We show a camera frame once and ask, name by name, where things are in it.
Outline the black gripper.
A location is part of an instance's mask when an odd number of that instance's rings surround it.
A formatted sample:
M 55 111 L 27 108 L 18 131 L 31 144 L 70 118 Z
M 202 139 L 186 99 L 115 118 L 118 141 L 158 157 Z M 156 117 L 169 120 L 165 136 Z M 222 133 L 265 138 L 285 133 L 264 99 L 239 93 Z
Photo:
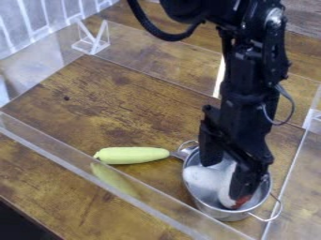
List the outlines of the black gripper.
M 267 135 L 272 131 L 280 94 L 275 89 L 248 94 L 229 83 L 221 84 L 221 108 L 205 105 L 200 126 L 200 159 L 205 167 L 218 164 L 229 154 L 237 161 L 232 172 L 231 198 L 252 198 L 273 163 Z

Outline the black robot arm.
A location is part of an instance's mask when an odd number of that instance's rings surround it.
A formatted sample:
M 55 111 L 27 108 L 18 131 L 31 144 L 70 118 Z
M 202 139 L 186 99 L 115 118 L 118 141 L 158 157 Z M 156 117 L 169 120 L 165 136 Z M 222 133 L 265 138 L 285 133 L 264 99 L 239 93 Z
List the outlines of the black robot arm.
M 273 164 L 267 135 L 275 120 L 280 82 L 292 65 L 285 50 L 288 19 L 281 0 L 161 0 L 170 18 L 217 24 L 227 61 L 221 107 L 204 107 L 200 157 L 205 166 L 231 155 L 235 166 L 221 188 L 221 202 L 233 208 L 251 199 Z

